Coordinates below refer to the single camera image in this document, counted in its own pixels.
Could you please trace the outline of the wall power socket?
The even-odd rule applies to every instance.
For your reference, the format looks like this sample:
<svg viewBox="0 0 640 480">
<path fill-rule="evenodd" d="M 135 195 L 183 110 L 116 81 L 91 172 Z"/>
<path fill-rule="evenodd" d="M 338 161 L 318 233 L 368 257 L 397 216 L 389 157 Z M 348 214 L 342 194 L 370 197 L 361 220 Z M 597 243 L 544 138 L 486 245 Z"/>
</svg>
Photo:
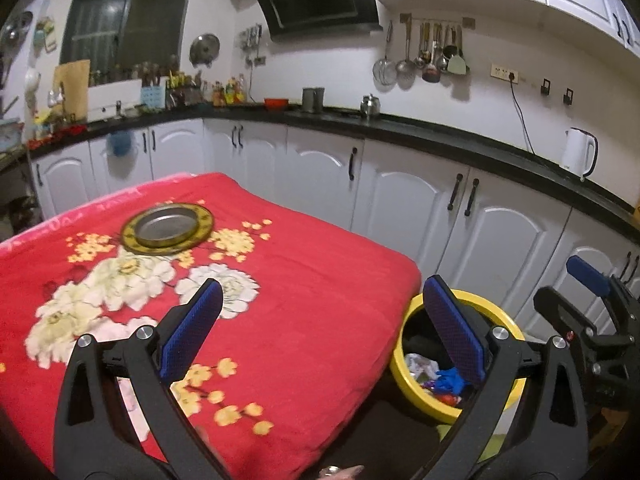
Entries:
<svg viewBox="0 0 640 480">
<path fill-rule="evenodd" d="M 505 82 L 510 82 L 511 84 L 518 84 L 518 71 L 517 70 L 509 70 L 506 67 L 492 64 L 490 66 L 489 75 L 491 78 L 499 79 Z"/>
</svg>

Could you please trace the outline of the white base cabinets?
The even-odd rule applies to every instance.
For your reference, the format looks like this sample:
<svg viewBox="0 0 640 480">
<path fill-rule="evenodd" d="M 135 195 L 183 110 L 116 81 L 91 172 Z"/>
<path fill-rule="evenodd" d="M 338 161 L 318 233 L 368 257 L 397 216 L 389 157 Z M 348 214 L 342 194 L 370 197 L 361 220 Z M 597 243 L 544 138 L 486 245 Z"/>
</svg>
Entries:
<svg viewBox="0 0 640 480">
<path fill-rule="evenodd" d="M 220 172 L 265 200 L 370 238 L 423 274 L 495 302 L 536 338 L 550 326 L 534 291 L 551 285 L 602 332 L 602 302 L 571 278 L 571 256 L 639 288 L 629 214 L 569 174 L 463 134 L 391 122 L 189 118 L 130 128 L 122 155 L 105 125 L 37 148 L 29 162 L 46 217 L 178 172 Z"/>
</svg>

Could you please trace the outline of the blue glove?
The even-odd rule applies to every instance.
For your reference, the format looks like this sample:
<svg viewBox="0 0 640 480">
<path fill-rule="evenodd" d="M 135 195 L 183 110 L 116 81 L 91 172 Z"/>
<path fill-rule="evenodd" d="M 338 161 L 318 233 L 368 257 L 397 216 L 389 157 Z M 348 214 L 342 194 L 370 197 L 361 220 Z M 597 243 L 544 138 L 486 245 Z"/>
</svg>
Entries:
<svg viewBox="0 0 640 480">
<path fill-rule="evenodd" d="M 469 383 L 464 380 L 459 371 L 455 367 L 451 367 L 449 370 L 439 370 L 436 373 L 431 390 L 434 394 L 461 396 L 467 385 Z"/>
</svg>

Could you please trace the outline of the wooden cutting board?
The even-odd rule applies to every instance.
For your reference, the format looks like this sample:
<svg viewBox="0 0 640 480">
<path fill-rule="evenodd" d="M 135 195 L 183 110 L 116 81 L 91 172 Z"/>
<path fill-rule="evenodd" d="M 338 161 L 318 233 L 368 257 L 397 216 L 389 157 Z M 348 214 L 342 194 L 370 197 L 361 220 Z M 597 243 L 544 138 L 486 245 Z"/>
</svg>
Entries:
<svg viewBox="0 0 640 480">
<path fill-rule="evenodd" d="M 55 67 L 52 84 L 56 97 L 53 107 L 55 112 L 72 115 L 76 120 L 87 118 L 89 73 L 89 60 L 64 63 Z"/>
</svg>

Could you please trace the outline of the steel kettle pot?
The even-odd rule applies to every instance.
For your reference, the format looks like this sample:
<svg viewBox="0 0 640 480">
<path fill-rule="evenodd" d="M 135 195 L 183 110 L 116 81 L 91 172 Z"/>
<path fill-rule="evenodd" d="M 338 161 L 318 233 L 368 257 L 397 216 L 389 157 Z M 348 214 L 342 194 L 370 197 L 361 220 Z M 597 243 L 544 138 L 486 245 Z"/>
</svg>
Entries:
<svg viewBox="0 0 640 480">
<path fill-rule="evenodd" d="M 360 102 L 360 116 L 364 119 L 370 120 L 378 118 L 381 113 L 381 102 L 377 96 L 368 94 L 363 96 Z"/>
</svg>

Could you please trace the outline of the dark kitchen window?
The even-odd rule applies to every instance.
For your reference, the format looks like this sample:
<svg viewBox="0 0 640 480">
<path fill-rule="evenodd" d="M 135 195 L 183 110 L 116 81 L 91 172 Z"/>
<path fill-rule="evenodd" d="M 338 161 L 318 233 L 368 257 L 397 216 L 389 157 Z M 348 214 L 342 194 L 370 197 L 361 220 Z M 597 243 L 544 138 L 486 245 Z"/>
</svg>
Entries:
<svg viewBox="0 0 640 480">
<path fill-rule="evenodd" d="M 178 61 L 188 0 L 72 0 L 61 63 L 90 62 L 96 84 L 166 73 Z"/>
</svg>

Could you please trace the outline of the white electric kettle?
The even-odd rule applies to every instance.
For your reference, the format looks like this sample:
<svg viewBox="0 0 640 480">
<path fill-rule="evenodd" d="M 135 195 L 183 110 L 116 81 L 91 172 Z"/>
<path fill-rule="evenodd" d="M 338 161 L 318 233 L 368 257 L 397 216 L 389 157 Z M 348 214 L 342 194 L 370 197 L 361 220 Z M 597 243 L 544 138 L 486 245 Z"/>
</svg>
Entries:
<svg viewBox="0 0 640 480">
<path fill-rule="evenodd" d="M 599 141 L 590 132 L 579 128 L 566 130 L 566 143 L 560 166 L 585 181 L 596 168 Z"/>
</svg>

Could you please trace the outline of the yellow rimmed trash bin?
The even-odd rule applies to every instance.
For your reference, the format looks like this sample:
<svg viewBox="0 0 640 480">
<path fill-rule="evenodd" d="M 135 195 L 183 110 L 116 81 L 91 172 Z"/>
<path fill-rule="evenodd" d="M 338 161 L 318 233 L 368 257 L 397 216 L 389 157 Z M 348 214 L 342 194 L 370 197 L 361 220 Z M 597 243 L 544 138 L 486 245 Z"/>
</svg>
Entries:
<svg viewBox="0 0 640 480">
<path fill-rule="evenodd" d="M 499 325 L 505 327 L 515 339 L 525 340 L 525 335 L 506 312 L 488 299 L 465 292 L 461 289 L 452 291 L 466 310 L 474 310 L 485 328 Z M 390 372 L 402 395 L 418 411 L 435 419 L 438 423 L 452 425 L 462 413 L 466 401 L 470 400 L 473 387 L 469 382 L 461 388 L 460 393 L 452 390 L 438 393 L 433 391 L 435 382 L 443 370 L 456 367 L 450 352 L 440 340 L 435 325 L 423 307 L 423 295 L 414 296 L 402 319 L 392 359 Z M 525 386 L 525 379 L 514 382 L 504 410 L 510 410 L 518 404 Z M 457 404 L 452 400 L 458 397 Z"/>
</svg>

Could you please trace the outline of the blue hanging cloth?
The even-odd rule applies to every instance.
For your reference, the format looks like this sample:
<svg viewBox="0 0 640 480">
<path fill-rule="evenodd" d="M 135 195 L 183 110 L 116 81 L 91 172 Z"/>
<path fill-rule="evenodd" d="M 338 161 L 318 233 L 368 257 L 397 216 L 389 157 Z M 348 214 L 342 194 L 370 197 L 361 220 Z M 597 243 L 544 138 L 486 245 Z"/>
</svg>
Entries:
<svg viewBox="0 0 640 480">
<path fill-rule="evenodd" d="M 132 148 L 132 132 L 130 130 L 118 130 L 107 135 L 107 151 L 114 157 L 125 157 Z"/>
</svg>

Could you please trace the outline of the hanging utensil rack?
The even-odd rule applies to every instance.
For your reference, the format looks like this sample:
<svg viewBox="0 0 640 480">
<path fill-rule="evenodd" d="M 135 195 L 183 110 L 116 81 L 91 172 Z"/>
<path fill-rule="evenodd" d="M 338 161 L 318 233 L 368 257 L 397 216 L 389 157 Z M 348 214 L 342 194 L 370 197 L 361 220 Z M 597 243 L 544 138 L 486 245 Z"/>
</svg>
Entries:
<svg viewBox="0 0 640 480">
<path fill-rule="evenodd" d="M 471 67 L 464 57 L 463 34 L 474 30 L 474 18 L 464 16 L 460 21 L 415 20 L 410 13 L 399 15 L 405 32 L 405 56 L 394 61 L 390 55 L 394 38 L 394 20 L 382 28 L 384 50 L 372 65 L 374 82 L 381 87 L 393 87 L 400 77 L 408 81 L 420 77 L 429 84 L 437 84 L 442 75 L 466 76 Z"/>
</svg>

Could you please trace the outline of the gold rimmed metal plate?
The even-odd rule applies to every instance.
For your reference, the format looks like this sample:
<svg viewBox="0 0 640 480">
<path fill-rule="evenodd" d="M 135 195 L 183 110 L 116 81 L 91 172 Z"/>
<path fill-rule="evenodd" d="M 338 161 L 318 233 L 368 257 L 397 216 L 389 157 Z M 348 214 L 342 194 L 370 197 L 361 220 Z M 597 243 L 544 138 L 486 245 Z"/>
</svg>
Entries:
<svg viewBox="0 0 640 480">
<path fill-rule="evenodd" d="M 120 244 L 142 256 L 173 256 L 204 243 L 215 225 L 204 206 L 171 203 L 131 217 L 120 230 Z"/>
</svg>

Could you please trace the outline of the red bowl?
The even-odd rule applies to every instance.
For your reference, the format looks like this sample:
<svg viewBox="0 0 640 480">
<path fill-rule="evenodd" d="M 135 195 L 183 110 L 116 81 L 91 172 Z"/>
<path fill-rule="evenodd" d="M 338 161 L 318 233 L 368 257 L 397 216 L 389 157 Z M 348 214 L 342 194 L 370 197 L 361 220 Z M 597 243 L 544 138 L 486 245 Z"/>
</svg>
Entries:
<svg viewBox="0 0 640 480">
<path fill-rule="evenodd" d="M 283 98 L 265 98 L 264 99 L 264 107 L 266 110 L 270 110 L 270 112 L 282 112 L 282 110 L 286 110 L 288 108 L 288 104 L 290 104 L 290 101 L 288 99 L 283 99 Z"/>
</svg>

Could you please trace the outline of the red floral table blanket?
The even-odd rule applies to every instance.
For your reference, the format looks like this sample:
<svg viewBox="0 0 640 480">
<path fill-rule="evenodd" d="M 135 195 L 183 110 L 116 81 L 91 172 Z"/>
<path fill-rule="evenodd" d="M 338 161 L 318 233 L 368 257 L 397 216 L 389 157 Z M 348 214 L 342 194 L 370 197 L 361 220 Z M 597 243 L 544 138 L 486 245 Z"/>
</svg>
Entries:
<svg viewBox="0 0 640 480">
<path fill-rule="evenodd" d="M 212 213 L 204 243 L 174 256 L 124 247 L 127 220 L 178 203 Z M 295 479 L 378 381 L 421 275 L 223 174 L 176 174 L 59 214 L 1 245 L 1 405 L 40 460 L 52 460 L 76 340 L 128 337 L 210 279 L 220 317 L 171 392 L 234 478 Z"/>
</svg>

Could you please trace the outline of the hanging pot lid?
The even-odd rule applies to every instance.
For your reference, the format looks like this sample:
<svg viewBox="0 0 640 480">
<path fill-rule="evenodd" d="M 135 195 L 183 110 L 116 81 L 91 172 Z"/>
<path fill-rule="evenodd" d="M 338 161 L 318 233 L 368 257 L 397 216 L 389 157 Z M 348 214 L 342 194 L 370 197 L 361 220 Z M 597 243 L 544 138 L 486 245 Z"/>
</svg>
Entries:
<svg viewBox="0 0 640 480">
<path fill-rule="evenodd" d="M 218 37 L 210 32 L 198 35 L 190 45 L 189 61 L 196 66 L 212 66 L 218 58 L 220 51 L 220 41 Z"/>
</svg>

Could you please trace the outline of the grey twin canisters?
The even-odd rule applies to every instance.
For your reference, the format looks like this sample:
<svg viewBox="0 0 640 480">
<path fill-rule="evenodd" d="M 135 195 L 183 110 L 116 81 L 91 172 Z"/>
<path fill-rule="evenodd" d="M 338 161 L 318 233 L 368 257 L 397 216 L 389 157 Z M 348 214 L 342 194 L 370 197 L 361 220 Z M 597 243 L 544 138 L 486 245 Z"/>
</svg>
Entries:
<svg viewBox="0 0 640 480">
<path fill-rule="evenodd" d="M 307 114 L 320 114 L 323 110 L 324 88 L 303 88 L 302 111 Z"/>
</svg>

